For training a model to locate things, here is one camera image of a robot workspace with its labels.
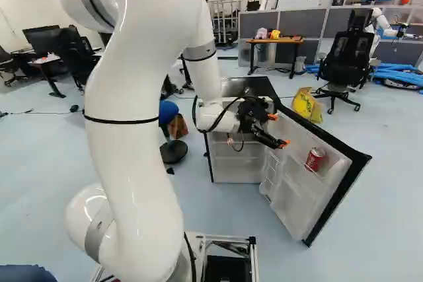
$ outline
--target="open fridge door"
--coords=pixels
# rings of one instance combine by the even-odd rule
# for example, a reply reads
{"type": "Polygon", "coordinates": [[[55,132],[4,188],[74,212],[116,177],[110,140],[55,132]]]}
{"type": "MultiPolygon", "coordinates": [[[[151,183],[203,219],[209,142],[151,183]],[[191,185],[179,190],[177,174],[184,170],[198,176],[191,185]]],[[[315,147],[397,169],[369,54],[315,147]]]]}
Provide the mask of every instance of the open fridge door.
{"type": "Polygon", "coordinates": [[[292,237],[310,247],[371,156],[289,108],[281,106],[278,115],[267,130],[291,143],[282,150],[267,149],[260,192],[292,237]],[[325,154],[315,171],[307,165],[312,148],[325,154]]]}

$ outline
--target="black ring stripe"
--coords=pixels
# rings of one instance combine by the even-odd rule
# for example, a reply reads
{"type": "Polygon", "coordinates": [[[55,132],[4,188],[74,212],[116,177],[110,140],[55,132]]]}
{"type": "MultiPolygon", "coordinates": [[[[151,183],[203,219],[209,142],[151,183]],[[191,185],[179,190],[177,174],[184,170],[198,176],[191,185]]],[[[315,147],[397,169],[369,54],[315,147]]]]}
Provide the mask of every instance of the black ring stripe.
{"type": "Polygon", "coordinates": [[[188,62],[200,62],[200,61],[204,61],[204,60],[206,60],[206,59],[209,59],[209,58],[211,58],[213,55],[215,55],[216,54],[216,52],[217,52],[217,50],[215,50],[212,54],[210,54],[209,56],[207,56],[207,57],[203,57],[202,59],[187,59],[186,57],[184,57],[184,55],[182,55],[183,56],[183,58],[185,59],[185,61],[188,61],[188,62]]]}
{"type": "Polygon", "coordinates": [[[95,3],[94,3],[94,1],[93,0],[89,0],[90,1],[90,3],[91,3],[91,5],[93,6],[93,9],[94,9],[94,11],[96,12],[96,14],[98,14],[99,15],[99,17],[101,18],[101,19],[103,19],[103,21],[106,23],[106,24],[108,24],[109,26],[111,26],[112,28],[114,28],[114,25],[113,24],[111,24],[102,14],[101,14],[101,12],[99,11],[99,9],[97,8],[97,6],[95,5],[95,3]]]}
{"type": "Polygon", "coordinates": [[[84,115],[85,119],[89,120],[90,122],[107,123],[110,125],[139,125],[141,123],[156,122],[157,120],[159,120],[159,117],[146,119],[146,120],[128,120],[128,121],[98,119],[98,118],[87,116],[84,110],[82,111],[82,114],[84,115]]]}

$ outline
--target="red soda can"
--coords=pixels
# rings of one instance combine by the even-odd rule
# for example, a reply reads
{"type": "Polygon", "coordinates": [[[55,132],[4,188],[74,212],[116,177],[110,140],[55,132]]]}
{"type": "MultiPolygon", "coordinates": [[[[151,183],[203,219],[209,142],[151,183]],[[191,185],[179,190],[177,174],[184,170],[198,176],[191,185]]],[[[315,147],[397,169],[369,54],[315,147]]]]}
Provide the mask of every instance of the red soda can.
{"type": "Polygon", "coordinates": [[[309,156],[307,157],[307,161],[304,164],[305,168],[308,171],[318,172],[325,156],[326,152],[324,149],[312,148],[310,150],[309,156]]]}

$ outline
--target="mini fridge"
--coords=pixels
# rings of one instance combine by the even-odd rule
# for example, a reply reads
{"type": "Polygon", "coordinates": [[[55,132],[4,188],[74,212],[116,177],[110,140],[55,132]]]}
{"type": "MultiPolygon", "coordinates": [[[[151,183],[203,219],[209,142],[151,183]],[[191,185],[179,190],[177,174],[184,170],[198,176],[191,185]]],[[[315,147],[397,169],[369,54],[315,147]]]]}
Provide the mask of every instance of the mini fridge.
{"type": "MultiPolygon", "coordinates": [[[[226,144],[225,134],[208,133],[206,147],[212,182],[260,184],[263,198],[292,237],[310,246],[371,156],[283,106],[266,77],[225,81],[233,90],[230,96],[239,96],[246,87],[253,88],[256,96],[269,96],[273,101],[269,111],[274,110],[279,118],[269,121],[265,128],[275,138],[291,143],[284,149],[272,150],[254,141],[251,135],[244,135],[244,149],[237,153],[226,144]],[[325,152],[317,172],[306,167],[312,148],[325,152]]],[[[236,112],[236,106],[230,110],[236,112]]],[[[236,148],[241,139],[234,134],[236,148]]]]}

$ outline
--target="trash bin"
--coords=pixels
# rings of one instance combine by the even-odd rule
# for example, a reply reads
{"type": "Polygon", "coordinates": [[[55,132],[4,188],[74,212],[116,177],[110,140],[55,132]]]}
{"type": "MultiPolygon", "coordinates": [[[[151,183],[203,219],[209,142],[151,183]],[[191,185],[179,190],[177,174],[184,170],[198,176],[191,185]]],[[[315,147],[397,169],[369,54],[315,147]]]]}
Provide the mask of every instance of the trash bin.
{"type": "Polygon", "coordinates": [[[304,73],[305,72],[305,56],[298,56],[295,60],[295,72],[304,73]]]}

